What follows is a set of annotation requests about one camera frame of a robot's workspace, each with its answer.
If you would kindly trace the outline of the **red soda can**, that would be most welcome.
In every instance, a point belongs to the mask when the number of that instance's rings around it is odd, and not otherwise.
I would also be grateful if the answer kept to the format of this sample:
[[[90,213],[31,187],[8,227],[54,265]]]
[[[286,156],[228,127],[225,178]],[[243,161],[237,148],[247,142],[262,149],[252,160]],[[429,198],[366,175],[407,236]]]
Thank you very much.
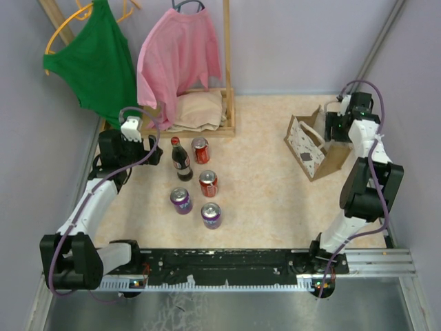
[[[195,137],[192,140],[192,152],[197,164],[206,164],[210,160],[209,143],[204,137]]]
[[[199,176],[201,192],[205,197],[215,197],[218,192],[218,177],[212,170],[204,170]]]

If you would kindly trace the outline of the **red soda can front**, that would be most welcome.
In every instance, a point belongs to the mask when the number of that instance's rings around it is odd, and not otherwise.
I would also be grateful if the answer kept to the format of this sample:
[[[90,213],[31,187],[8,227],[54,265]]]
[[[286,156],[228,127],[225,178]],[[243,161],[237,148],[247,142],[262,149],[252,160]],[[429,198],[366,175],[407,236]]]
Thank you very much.
[[[218,192],[218,177],[212,170],[204,170],[199,176],[201,192],[205,197],[215,197]]]

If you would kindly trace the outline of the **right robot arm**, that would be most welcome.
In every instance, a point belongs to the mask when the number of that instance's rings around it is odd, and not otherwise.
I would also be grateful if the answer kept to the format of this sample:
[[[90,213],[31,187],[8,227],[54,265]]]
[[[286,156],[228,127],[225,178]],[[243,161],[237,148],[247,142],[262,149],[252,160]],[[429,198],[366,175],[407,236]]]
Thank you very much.
[[[311,242],[307,262],[317,273],[346,271],[345,246],[362,237],[367,224],[388,220],[404,176],[404,168],[394,164],[384,150],[371,94],[355,92],[337,100],[339,111],[325,113],[324,140],[351,143],[356,160],[340,193],[340,213]]]

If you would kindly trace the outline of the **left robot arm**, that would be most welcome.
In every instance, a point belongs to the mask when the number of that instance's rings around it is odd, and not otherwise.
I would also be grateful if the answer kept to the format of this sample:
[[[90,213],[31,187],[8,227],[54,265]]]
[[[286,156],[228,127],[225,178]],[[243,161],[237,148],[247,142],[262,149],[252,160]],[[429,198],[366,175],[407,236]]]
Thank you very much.
[[[158,137],[150,135],[148,142],[146,150],[143,141],[129,141],[118,130],[99,134],[99,153],[82,197],[68,220],[55,234],[44,235],[39,244],[45,282],[53,294],[95,290],[115,270],[134,274],[142,268],[136,240],[119,239],[96,248],[93,238],[134,167],[159,164],[163,150]]]

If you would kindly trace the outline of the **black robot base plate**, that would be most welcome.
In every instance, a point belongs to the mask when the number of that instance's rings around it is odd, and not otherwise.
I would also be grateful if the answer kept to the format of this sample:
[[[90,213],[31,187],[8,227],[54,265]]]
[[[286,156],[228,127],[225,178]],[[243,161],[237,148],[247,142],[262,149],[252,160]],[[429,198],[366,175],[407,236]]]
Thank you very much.
[[[100,291],[311,292],[329,296],[349,273],[345,255],[331,263],[296,249],[143,249],[139,261],[105,275]]]

